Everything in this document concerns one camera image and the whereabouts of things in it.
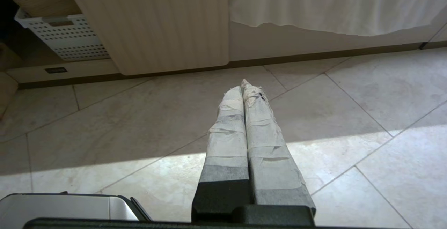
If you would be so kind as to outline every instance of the cabinet baseboard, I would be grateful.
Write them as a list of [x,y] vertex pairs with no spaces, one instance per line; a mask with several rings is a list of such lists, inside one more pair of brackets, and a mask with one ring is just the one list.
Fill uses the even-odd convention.
[[421,49],[431,49],[431,48],[441,48],[441,47],[447,47],[447,41],[429,42],[429,43],[426,43],[423,46],[423,48],[421,48]]
[[[66,79],[58,79],[58,80],[51,80],[51,81],[27,82],[27,83],[20,83],[19,90],[20,89],[52,87],[52,86],[62,86],[62,85],[70,85],[70,84],[92,83],[92,82],[100,82],[100,81],[124,80],[124,79],[133,79],[133,78],[141,78],[141,77],[165,76],[165,75],[174,75],[174,74],[182,74],[182,73],[195,73],[195,72],[203,72],[203,71],[219,70],[219,69],[227,69],[227,68],[262,66],[262,65],[279,64],[279,63],[287,63],[287,62],[298,62],[298,61],[306,61],[306,60],[330,59],[330,58],[348,57],[348,56],[362,56],[365,54],[380,54],[380,53],[411,51],[411,50],[418,49],[421,44],[422,43],[411,43],[411,44],[403,44],[403,45],[378,46],[378,47],[369,47],[369,48],[360,48],[360,49],[351,49],[351,50],[342,50],[342,51],[331,51],[331,52],[313,53],[313,54],[297,54],[294,56],[279,56],[279,57],[268,57],[268,58],[261,58],[261,59],[236,60],[236,61],[230,61],[228,64],[223,65],[223,66],[218,66],[218,67],[194,68],[194,69],[187,69],[187,70],[176,70],[176,71],[168,71],[168,72],[160,72],[160,73],[148,73],[148,74],[139,74],[139,75],[132,75],[132,76],[125,76],[120,73],[113,73],[113,74],[107,74],[107,75],[86,76],[86,77],[78,77],[78,78],[66,78]],[[424,49],[426,49],[427,46],[430,46],[430,43],[428,43],[424,47]]]

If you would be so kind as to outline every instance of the tile grout line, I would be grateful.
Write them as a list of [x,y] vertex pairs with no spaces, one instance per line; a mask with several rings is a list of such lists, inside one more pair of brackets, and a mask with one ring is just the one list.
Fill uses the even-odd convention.
[[284,85],[281,83],[281,81],[278,80],[278,78],[276,78],[276,76],[273,74],[273,72],[271,72],[268,68],[266,68],[265,65],[263,65],[262,67],[263,67],[265,70],[267,70],[267,72],[269,72],[269,73],[276,79],[276,81],[279,82],[279,84],[281,84],[281,86],[286,90],[286,92],[288,91],[288,90],[286,89],[286,87],[284,87]]
[[99,191],[97,191],[97,192],[100,192],[100,193],[102,194],[102,191],[104,191],[105,189],[109,188],[110,186],[112,186],[112,185],[118,183],[119,181],[121,181],[121,180],[123,180],[123,179],[125,179],[125,178],[127,178],[127,177],[129,177],[129,176],[131,176],[131,175],[133,175],[133,174],[135,174],[135,173],[137,173],[137,172],[139,172],[140,170],[144,169],[145,167],[148,167],[149,165],[152,165],[152,164],[154,164],[154,163],[160,161],[161,159],[164,159],[165,157],[171,155],[172,153],[174,153],[174,152],[176,152],[176,151],[179,151],[179,150],[182,149],[182,148],[185,148],[186,146],[188,146],[188,145],[190,145],[191,143],[193,143],[193,142],[195,142],[195,141],[201,139],[201,138],[204,137],[204,136],[206,136],[206,134],[204,134],[204,135],[200,136],[199,138],[197,138],[196,140],[194,140],[194,141],[192,141],[192,142],[190,142],[190,143],[187,143],[187,144],[181,146],[180,148],[178,148],[178,149],[176,149],[176,150],[174,150],[174,151],[172,151],[172,152],[166,154],[165,156],[160,157],[159,159],[155,160],[154,162],[151,162],[150,164],[145,165],[145,166],[139,168],[138,170],[136,170],[136,171],[134,171],[134,172],[132,172],[132,173],[130,173],[130,174],[128,174],[128,175],[126,175],[126,176],[120,178],[120,179],[118,179],[117,181],[114,181],[113,183],[111,183],[111,184],[109,184],[109,185],[107,185],[107,186],[105,186],[105,187],[99,189]]
[[[132,87],[130,87],[130,88],[128,88],[128,89],[132,89],[132,88],[134,88],[134,87],[136,87],[136,86],[139,86],[139,85],[141,85],[141,84],[143,84],[143,83],[145,83],[145,82],[148,82],[148,81],[149,81],[149,80],[144,81],[144,82],[142,82],[142,83],[140,83],[140,84],[138,84],[138,85],[132,86]],[[113,97],[113,96],[115,96],[115,95],[117,95],[117,94],[119,94],[119,93],[122,93],[122,92],[124,92],[124,91],[126,91],[126,90],[128,90],[128,89],[125,89],[125,90],[123,90],[123,91],[121,91],[121,92],[118,92],[118,93],[116,93],[116,94],[114,94],[114,95],[112,95],[112,96],[110,96],[110,97]],[[104,101],[104,100],[106,100],[106,99],[109,99],[110,97],[104,98],[104,99],[100,100],[99,102],[102,102],[102,101]],[[88,107],[90,107],[90,106],[93,106],[93,105],[95,105],[96,103],[94,103],[94,104],[92,104],[92,105],[89,105],[89,106],[87,106],[87,107],[85,107],[85,108],[83,108],[83,109],[86,109],[86,108],[88,108]],[[45,126],[47,126],[47,125],[50,125],[50,124],[55,123],[55,122],[57,122],[57,121],[59,121],[59,120],[61,120],[61,119],[64,119],[64,118],[66,118],[67,116],[71,116],[72,114],[77,113],[77,112],[78,112],[78,111],[75,111],[75,112],[73,112],[73,113],[69,113],[69,114],[66,115],[66,116],[59,117],[58,119],[55,119],[54,121],[51,121],[51,122],[49,122],[49,123],[47,123],[47,124],[43,124],[42,126],[39,126],[39,127],[37,127],[37,128],[34,128],[34,129],[32,129],[32,130],[29,130],[29,131],[25,132],[24,134],[28,134],[28,133],[30,133],[30,132],[33,132],[33,131],[38,130],[38,129],[40,129],[40,128],[43,128],[43,127],[45,127]],[[9,141],[11,141],[11,140],[14,140],[14,139],[16,139],[16,138],[18,138],[18,137],[24,135],[24,134],[17,135],[17,136],[15,136],[15,137],[11,138],[11,139],[8,139],[8,140],[3,141],[3,142],[0,142],[0,143],[7,143],[7,142],[9,142]]]
[[334,182],[335,180],[337,180],[339,177],[341,177],[343,174],[345,174],[346,172],[348,172],[349,170],[351,170],[355,165],[349,167],[347,170],[343,171],[342,173],[340,173],[340,175],[338,175],[337,177],[335,177],[334,179],[332,179],[331,181],[327,182],[326,184],[324,184],[322,187],[318,188],[315,192],[313,192],[312,194],[310,194],[310,196],[314,196],[315,194],[317,194],[318,192],[320,192],[322,189],[324,189],[326,186],[328,186],[329,184],[331,184],[332,182]]
[[[418,120],[416,120],[414,123],[410,124],[407,128],[403,129],[401,132],[399,132],[398,134],[396,134],[396,136],[391,137],[388,141],[386,141],[385,143],[383,143],[382,145],[380,145],[379,147],[377,147],[376,149],[374,149],[373,151],[371,151],[370,153],[368,153],[366,156],[364,156],[362,159],[360,159],[359,161],[357,161],[355,164],[353,164],[351,167],[349,167],[348,170],[350,170],[351,168],[353,168],[354,166],[358,165],[360,162],[362,162],[364,159],[366,159],[368,156],[372,155],[374,152],[378,151],[380,148],[382,148],[383,146],[387,145],[389,142],[391,142],[392,140],[394,140],[396,137],[398,137],[401,133],[403,133],[404,131],[406,131],[407,129],[409,129],[410,127],[412,127],[415,123],[419,122],[422,118],[424,118],[425,116],[428,116],[431,112],[435,111],[437,108],[439,108],[440,106],[444,105],[445,103],[447,103],[447,100],[445,100],[443,103],[439,104],[436,108],[434,108],[433,110],[431,110],[430,112],[428,112],[427,114],[425,114],[424,116],[422,116],[421,118],[419,118]],[[330,183],[332,183],[333,181],[335,181],[337,178],[339,178],[340,176],[342,176],[344,173],[346,173],[348,170],[345,170],[344,172],[342,172],[340,175],[338,175],[337,177],[335,177],[334,179],[332,179],[331,181],[329,181],[328,183],[324,184],[322,187],[320,187],[318,190],[316,190],[312,195],[316,194],[317,192],[319,192],[320,190],[322,190],[323,188],[325,188],[327,185],[329,185]]]
[[329,71],[329,70],[331,70],[331,69],[337,67],[338,65],[342,64],[343,62],[347,61],[348,59],[351,59],[352,57],[354,57],[354,56],[348,57],[347,59],[343,60],[343,61],[340,62],[339,64],[333,66],[332,68],[330,68],[330,69],[328,69],[328,70],[325,70],[325,71],[319,73],[319,74],[316,75],[315,77],[312,77],[312,78],[310,78],[310,79],[308,79],[308,80],[306,80],[306,81],[304,81],[304,82],[298,84],[297,86],[292,87],[291,89],[286,89],[286,87],[283,86],[283,87],[286,89],[286,92],[283,92],[283,93],[279,94],[278,96],[273,97],[272,99],[270,99],[270,101],[272,101],[273,99],[276,99],[276,98],[280,97],[281,95],[284,95],[285,93],[287,93],[287,92],[289,92],[289,91],[291,91],[291,90],[294,90],[295,88],[297,88],[297,87],[299,87],[299,86],[301,86],[301,85],[307,83],[308,81],[311,81],[311,80],[317,78],[317,77],[320,76],[320,75],[325,74],[327,71]]
[[76,95],[76,90],[75,90],[75,85],[74,84],[72,84],[72,89],[73,89],[73,94],[75,95],[75,100],[76,100],[76,105],[78,106],[78,111],[80,111],[81,109],[79,108],[78,97]]
[[[362,159],[360,159],[359,161],[357,161],[355,164],[353,164],[351,167],[349,167],[348,170],[352,169],[354,166],[356,166],[357,164],[359,164],[360,162],[362,162],[364,159],[366,159],[368,156],[372,155],[372,153],[376,152],[378,149],[382,148],[383,146],[387,145],[390,141],[392,141],[394,138],[396,138],[397,135],[395,137],[391,137],[388,141],[384,142],[383,145],[380,145],[379,147],[377,147],[376,149],[374,149],[373,151],[371,151],[370,153],[368,153],[366,156],[362,157]],[[327,185],[329,185],[329,183],[332,183],[333,181],[335,181],[337,178],[339,178],[340,176],[342,176],[344,173],[346,173],[348,170],[343,171],[340,175],[338,175],[337,177],[335,177],[334,179],[332,179],[331,181],[329,181],[327,184],[323,185],[322,187],[320,187],[318,190],[316,190],[312,195],[314,195],[315,193],[317,193],[318,191],[322,190],[323,188],[325,188]]]
[[27,140],[27,153],[28,153],[29,178],[31,181],[31,193],[34,193],[34,186],[32,184],[31,155],[29,154],[29,141],[28,141],[27,133],[25,134],[25,139]]
[[308,79],[307,81],[305,81],[305,82],[303,82],[303,83],[301,83],[301,84],[299,84],[299,85],[297,85],[297,86],[295,86],[295,87],[292,87],[292,88],[291,88],[291,89],[289,89],[289,90],[287,90],[287,89],[286,89],[286,92],[283,92],[283,93],[281,93],[281,94],[279,94],[279,95],[277,95],[277,96],[273,97],[272,99],[270,99],[270,101],[272,101],[273,99],[276,99],[276,98],[278,98],[278,97],[280,97],[280,96],[284,95],[285,93],[287,93],[287,92],[289,92],[289,91],[292,91],[292,90],[294,90],[295,88],[297,88],[297,87],[299,87],[299,86],[303,85],[304,83],[306,83],[306,82],[308,82],[308,81],[311,81],[311,80],[313,80],[313,79],[317,78],[318,76],[320,76],[320,75],[322,75],[322,74],[324,74],[324,72],[323,72],[323,73],[321,73],[321,74],[318,74],[318,75],[317,75],[317,76],[315,76],[315,77],[312,77],[312,78]]
[[356,165],[354,166],[359,172],[360,174],[370,183],[370,185],[372,185],[372,187],[380,194],[380,196],[382,196],[383,199],[385,199],[385,201],[388,203],[388,205],[390,205],[393,210],[405,221],[405,223],[407,223],[407,225],[410,228],[413,228],[410,223],[404,218],[404,216],[402,216],[402,214],[388,201],[388,199],[385,198],[385,196],[377,189],[377,187],[369,180],[369,178],[366,177],[366,175],[359,169],[359,167],[357,167]]
[[349,98],[351,98],[351,100],[353,100],[355,103],[356,103],[356,105],[357,106],[359,106],[371,119],[373,119],[374,120],[374,122],[376,122],[386,133],[388,133],[388,135],[390,135],[391,137],[394,137],[393,135],[391,135],[391,133],[390,132],[388,132],[388,130],[387,129],[385,129],[383,126],[382,126],[382,124],[379,124],[379,122],[376,120],[376,119],[374,119],[374,117],[372,117],[356,100],[354,100],[354,98],[352,98],[351,97],[351,95],[349,95],[348,94],[348,92],[346,92],[344,89],[342,89],[341,87],[340,87],[340,85],[338,85],[326,72],[324,72],[324,74],[327,76],[327,78],[329,78],[335,85],[337,85],[337,87],[339,88],[339,89],[341,89],[343,92],[345,92],[345,94],[349,97]]
[[152,79],[155,79],[155,78],[157,78],[157,76],[149,77],[149,79],[147,79],[147,80],[145,80],[145,81],[143,81],[143,82],[141,82],[141,83],[139,83],[139,84],[137,84],[137,85],[133,85],[133,86],[131,86],[131,87],[128,88],[128,89],[119,91],[119,92],[117,92],[117,93],[115,93],[115,94],[113,94],[113,95],[111,95],[111,96],[108,96],[108,97],[106,97],[106,98],[104,98],[104,99],[102,99],[102,100],[100,100],[100,101],[98,101],[98,102],[94,102],[94,103],[92,103],[91,105],[87,105],[87,106],[85,106],[85,107],[82,108],[82,109],[88,108],[88,107],[90,107],[90,106],[92,106],[92,105],[95,105],[96,103],[100,103],[100,102],[102,102],[102,101],[104,101],[104,100],[107,100],[107,99],[109,99],[109,98],[111,98],[111,97],[114,97],[115,95],[117,95],[117,94],[119,94],[119,93],[122,93],[122,92],[124,92],[124,91],[126,91],[126,90],[132,89],[132,88],[134,88],[134,87],[136,87],[136,86],[140,86],[141,84],[146,83],[146,82],[148,82],[148,81],[150,81],[150,80],[152,80]]

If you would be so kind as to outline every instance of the white plastic basket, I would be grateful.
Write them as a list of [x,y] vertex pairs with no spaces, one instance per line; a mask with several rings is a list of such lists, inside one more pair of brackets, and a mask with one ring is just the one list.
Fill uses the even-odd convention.
[[110,58],[83,14],[31,18],[19,9],[14,19],[22,27],[29,28],[65,61]]

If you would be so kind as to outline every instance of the white towel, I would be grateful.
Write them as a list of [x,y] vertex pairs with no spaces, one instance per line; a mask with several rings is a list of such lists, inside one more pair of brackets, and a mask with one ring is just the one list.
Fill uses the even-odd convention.
[[234,22],[374,36],[429,25],[447,0],[230,0]]

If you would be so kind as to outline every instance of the white wall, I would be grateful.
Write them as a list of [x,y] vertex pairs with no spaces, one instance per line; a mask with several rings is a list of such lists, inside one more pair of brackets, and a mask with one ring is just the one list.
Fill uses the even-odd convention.
[[[264,24],[248,27],[230,23],[230,60],[290,56],[357,48],[391,46],[429,41],[447,22],[447,8],[433,19],[431,25],[400,30],[373,37],[342,35]],[[447,40],[447,30],[442,36]]]

